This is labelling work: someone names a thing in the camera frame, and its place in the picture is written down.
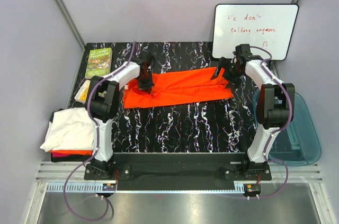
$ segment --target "folded white shirt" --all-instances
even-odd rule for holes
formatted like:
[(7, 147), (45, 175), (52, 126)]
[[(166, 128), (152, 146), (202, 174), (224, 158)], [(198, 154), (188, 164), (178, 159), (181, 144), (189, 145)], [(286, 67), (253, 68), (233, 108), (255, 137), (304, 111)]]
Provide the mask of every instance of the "folded white shirt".
[(45, 151), (93, 150), (94, 126), (85, 108), (55, 112), (40, 148)]

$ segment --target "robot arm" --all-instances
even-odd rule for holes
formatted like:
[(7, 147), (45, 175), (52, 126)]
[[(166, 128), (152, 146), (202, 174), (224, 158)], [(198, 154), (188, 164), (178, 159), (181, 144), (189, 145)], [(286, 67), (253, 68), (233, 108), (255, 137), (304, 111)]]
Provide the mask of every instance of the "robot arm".
[[(116, 116), (120, 104), (120, 90), (132, 79), (138, 80), (139, 89), (150, 93), (153, 84), (151, 63), (154, 56), (148, 52), (142, 52), (139, 58), (132, 58), (130, 62), (124, 64), (104, 76), (104, 81), (94, 92), (90, 102), (90, 112), (99, 125), (99, 146), (97, 146), (96, 130), (94, 132), (94, 149), (98, 152), (91, 161), (93, 168), (109, 176), (112, 173), (113, 149), (111, 144), (111, 131), (113, 118)], [(103, 77), (94, 76), (91, 79), (88, 92), (92, 92), (94, 86)], [(87, 95), (86, 108), (90, 95)]]
[[(249, 165), (251, 165), (251, 163), (264, 163), (264, 148), (270, 134), (286, 124), (290, 112), (286, 96), (280, 86), (271, 78), (273, 76), (273, 78), (286, 89), (291, 99), (292, 112), (294, 110), (295, 87), (293, 84), (287, 84), (277, 79), (268, 69), (264, 70), (263, 66), (266, 67), (266, 64), (262, 63), (260, 56), (252, 55), (248, 44), (236, 46), (234, 54), (236, 55), (234, 62), (225, 58), (220, 59), (219, 66), (211, 79), (216, 78), (221, 68), (224, 68), (223, 77), (229, 81), (230, 87), (238, 88), (241, 82), (241, 76), (247, 75), (260, 89), (255, 114), (259, 127), (254, 136), (253, 143), (247, 151), (247, 156)], [(278, 134), (277, 132), (272, 136), (267, 146), (267, 151), (265, 152), (267, 156)]]

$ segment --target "orange towel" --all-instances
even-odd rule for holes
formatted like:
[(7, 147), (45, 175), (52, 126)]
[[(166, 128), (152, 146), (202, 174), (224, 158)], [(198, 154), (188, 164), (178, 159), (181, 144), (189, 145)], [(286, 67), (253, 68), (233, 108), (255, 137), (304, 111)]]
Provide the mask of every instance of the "orange towel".
[(123, 96), (123, 107), (155, 107), (213, 101), (232, 98), (228, 84), (221, 75), (210, 80), (216, 68), (196, 69), (164, 74), (153, 74), (151, 94), (138, 89), (138, 81), (129, 82)]
[(77, 154), (77, 155), (92, 155), (93, 151), (87, 150), (59, 150), (59, 151), (50, 151), (51, 153), (58, 154)]

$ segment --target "book cover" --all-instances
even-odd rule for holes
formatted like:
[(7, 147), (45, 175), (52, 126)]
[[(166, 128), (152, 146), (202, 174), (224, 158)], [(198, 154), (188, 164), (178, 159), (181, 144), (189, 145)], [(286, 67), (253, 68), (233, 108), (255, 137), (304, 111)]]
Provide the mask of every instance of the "book cover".
[(111, 70), (112, 49), (102, 48), (90, 51), (88, 57), (85, 77), (87, 79), (93, 76), (107, 75)]

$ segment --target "blue plastic bin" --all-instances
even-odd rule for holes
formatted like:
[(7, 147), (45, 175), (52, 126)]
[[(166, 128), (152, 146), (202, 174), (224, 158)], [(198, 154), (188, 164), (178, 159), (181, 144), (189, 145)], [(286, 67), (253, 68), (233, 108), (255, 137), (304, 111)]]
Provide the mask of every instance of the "blue plastic bin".
[[(255, 92), (252, 97), (254, 114), (259, 92)], [(278, 134), (269, 159), (282, 159), (289, 166), (304, 166), (317, 162), (321, 155), (322, 149), (307, 105), (301, 95), (296, 93), (293, 121)]]

